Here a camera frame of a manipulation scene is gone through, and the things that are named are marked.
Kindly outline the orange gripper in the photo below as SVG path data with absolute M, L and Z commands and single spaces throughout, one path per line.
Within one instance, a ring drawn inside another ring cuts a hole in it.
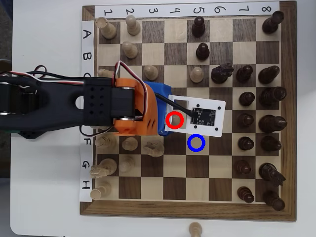
M 159 135 L 168 136 L 173 131 L 165 131 L 165 124 L 158 125 L 158 111 L 166 111 L 166 103 L 157 99 L 154 92 L 168 98 L 171 94 L 171 87 L 164 83 L 146 81 L 137 79 L 119 78 L 116 81 L 116 86 L 132 87 L 135 89 L 134 106 L 136 109 L 146 109 L 143 112 L 143 118 L 137 119 L 124 119 L 118 118 L 114 122 L 114 128 L 122 136 L 145 136 L 145 135 Z

